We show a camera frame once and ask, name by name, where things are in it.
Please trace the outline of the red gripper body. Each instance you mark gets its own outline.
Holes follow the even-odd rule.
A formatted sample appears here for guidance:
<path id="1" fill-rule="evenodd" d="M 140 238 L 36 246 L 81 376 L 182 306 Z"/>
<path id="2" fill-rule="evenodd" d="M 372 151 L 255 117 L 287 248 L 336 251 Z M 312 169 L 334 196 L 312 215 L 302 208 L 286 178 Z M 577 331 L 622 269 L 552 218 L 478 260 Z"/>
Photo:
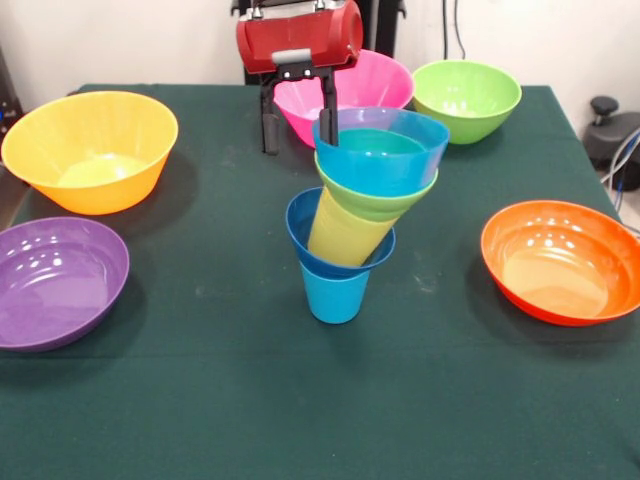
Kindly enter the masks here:
<path id="1" fill-rule="evenodd" d="M 354 1 L 254 1 L 236 25 L 236 42 L 250 74 L 275 73 L 289 64 L 345 69 L 363 45 Z"/>

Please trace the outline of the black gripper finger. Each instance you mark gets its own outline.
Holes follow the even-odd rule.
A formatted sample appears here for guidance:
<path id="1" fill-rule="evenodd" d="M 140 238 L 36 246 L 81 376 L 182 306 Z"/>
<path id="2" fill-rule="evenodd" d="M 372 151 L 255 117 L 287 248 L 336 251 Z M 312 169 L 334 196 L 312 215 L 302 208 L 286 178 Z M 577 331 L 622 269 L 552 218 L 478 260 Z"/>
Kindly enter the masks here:
<path id="1" fill-rule="evenodd" d="M 279 81 L 277 73 L 260 75 L 263 152 L 268 155 L 279 153 L 279 117 L 274 110 L 274 90 Z"/>
<path id="2" fill-rule="evenodd" d="M 320 80 L 323 98 L 323 108 L 317 120 L 317 133 L 323 142 L 337 146 L 338 135 L 338 104 L 337 89 L 333 69 L 316 69 L 316 77 Z"/>

